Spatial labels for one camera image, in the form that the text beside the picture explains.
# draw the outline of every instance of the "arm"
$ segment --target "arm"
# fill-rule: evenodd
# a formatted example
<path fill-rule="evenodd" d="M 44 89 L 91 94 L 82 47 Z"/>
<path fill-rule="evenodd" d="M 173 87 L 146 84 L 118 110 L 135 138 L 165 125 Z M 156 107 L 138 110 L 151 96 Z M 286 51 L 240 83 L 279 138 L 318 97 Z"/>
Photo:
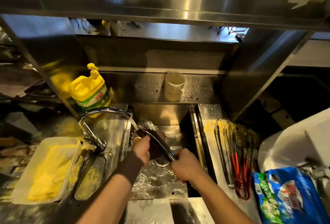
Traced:
<path fill-rule="evenodd" d="M 133 150 L 118 165 L 109 182 L 76 224 L 117 224 L 128 202 L 133 184 L 149 161 L 150 137 L 135 140 Z"/>
<path fill-rule="evenodd" d="M 171 162 L 173 172 L 181 180 L 188 181 L 200 193 L 216 224 L 255 224 L 214 183 L 196 157 L 186 148 L 178 153 L 179 159 Z"/>

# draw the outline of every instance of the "chrome faucet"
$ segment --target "chrome faucet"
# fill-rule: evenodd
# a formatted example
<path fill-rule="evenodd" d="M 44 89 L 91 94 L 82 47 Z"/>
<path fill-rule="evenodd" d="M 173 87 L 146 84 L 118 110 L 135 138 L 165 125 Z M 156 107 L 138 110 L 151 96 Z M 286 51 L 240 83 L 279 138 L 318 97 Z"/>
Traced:
<path fill-rule="evenodd" d="M 86 140 L 86 141 L 89 143 L 92 143 L 96 146 L 96 149 L 95 149 L 96 152 L 104 151 L 105 148 L 107 147 L 107 143 L 104 141 L 101 141 L 94 135 L 94 133 L 90 130 L 90 128 L 85 123 L 85 119 L 94 114 L 100 114 L 100 113 L 118 114 L 127 120 L 131 118 L 131 115 L 128 112 L 117 109 L 117 108 L 110 108 L 110 107 L 94 108 L 94 109 L 90 109 L 90 110 L 87 110 L 86 112 L 82 113 L 79 117 L 79 126 L 84 130 L 84 135 L 88 136 L 88 140 Z"/>

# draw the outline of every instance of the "blue plastic bag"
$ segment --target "blue plastic bag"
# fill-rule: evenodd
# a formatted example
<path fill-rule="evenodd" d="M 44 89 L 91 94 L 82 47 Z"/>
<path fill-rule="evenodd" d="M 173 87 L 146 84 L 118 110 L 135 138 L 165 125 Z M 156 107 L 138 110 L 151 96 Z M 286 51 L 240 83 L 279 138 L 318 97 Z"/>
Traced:
<path fill-rule="evenodd" d="M 253 173 L 264 224 L 329 224 L 330 219 L 309 176 L 295 167 Z"/>

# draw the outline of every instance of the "detergent bottle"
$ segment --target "detergent bottle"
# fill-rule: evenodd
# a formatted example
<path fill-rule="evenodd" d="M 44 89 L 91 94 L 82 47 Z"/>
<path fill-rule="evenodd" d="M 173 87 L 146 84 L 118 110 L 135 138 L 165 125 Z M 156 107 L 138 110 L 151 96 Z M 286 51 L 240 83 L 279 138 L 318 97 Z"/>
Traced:
<path fill-rule="evenodd" d="M 87 68 L 91 70 L 90 77 L 79 76 L 70 83 L 72 98 L 83 111 L 97 107 L 107 107 L 110 104 L 111 97 L 104 79 L 94 64 L 88 64 Z M 98 115 L 92 115 L 90 118 L 95 118 Z"/>

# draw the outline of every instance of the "person's left hand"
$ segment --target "person's left hand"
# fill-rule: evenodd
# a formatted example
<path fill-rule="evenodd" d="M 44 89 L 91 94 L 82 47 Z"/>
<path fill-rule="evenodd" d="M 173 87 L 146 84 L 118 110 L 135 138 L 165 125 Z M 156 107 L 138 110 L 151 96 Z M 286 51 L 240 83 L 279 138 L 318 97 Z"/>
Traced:
<path fill-rule="evenodd" d="M 146 135 L 144 138 L 137 137 L 133 140 L 133 151 L 136 156 L 146 164 L 150 159 L 150 137 Z"/>

